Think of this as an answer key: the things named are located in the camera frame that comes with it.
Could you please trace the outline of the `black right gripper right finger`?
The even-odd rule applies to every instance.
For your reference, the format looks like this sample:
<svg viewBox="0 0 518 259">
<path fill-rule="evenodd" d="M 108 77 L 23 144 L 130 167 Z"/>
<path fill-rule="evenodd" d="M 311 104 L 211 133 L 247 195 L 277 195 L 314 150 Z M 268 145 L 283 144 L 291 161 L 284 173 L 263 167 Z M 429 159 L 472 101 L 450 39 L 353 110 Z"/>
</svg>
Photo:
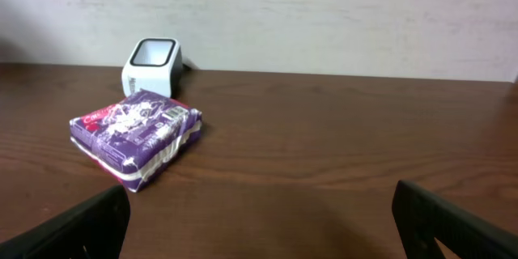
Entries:
<svg viewBox="0 0 518 259">
<path fill-rule="evenodd" d="M 392 213 L 406 257 L 517 259 L 517 236 L 407 180 L 397 182 Z"/>
</svg>

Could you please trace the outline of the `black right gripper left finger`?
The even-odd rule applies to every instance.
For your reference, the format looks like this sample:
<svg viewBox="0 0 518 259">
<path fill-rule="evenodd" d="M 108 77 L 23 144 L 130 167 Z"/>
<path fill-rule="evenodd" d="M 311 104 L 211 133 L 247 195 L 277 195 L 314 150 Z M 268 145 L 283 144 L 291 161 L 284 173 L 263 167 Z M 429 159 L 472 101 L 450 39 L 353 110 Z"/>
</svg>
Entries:
<svg viewBox="0 0 518 259">
<path fill-rule="evenodd" d="M 118 258 L 129 220 L 125 188 L 114 186 L 1 243 L 1 257 Z"/>
</svg>

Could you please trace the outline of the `purple snack package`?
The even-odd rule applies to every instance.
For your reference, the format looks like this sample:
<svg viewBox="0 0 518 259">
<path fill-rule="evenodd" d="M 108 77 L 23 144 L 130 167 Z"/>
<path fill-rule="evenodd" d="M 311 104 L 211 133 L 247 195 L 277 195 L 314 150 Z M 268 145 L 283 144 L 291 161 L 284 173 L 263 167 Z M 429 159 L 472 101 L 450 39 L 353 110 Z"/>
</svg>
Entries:
<svg viewBox="0 0 518 259">
<path fill-rule="evenodd" d="M 144 189 L 199 139 L 202 112 L 140 90 L 70 120 L 70 140 L 129 191 Z"/>
</svg>

